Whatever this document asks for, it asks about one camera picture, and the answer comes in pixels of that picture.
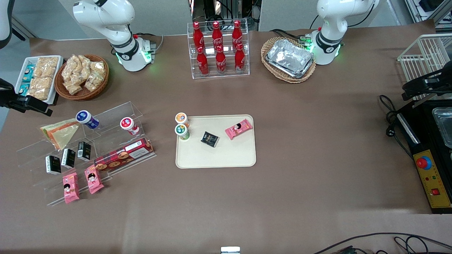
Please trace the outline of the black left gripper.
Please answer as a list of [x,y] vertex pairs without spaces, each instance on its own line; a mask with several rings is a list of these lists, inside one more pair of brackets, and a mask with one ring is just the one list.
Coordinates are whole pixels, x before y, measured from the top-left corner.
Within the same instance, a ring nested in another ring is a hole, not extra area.
[[452,91],[452,71],[451,69],[440,69],[412,79],[404,84],[402,99],[408,101],[424,94],[443,95]]

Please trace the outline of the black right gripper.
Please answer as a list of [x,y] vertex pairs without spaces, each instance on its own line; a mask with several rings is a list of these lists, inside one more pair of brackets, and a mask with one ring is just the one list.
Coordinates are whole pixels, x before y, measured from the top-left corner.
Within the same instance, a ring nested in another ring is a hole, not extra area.
[[30,95],[24,97],[17,94],[13,85],[2,78],[0,79],[0,106],[5,108],[25,108],[26,111],[36,111],[48,117],[53,113],[49,108],[49,104]]

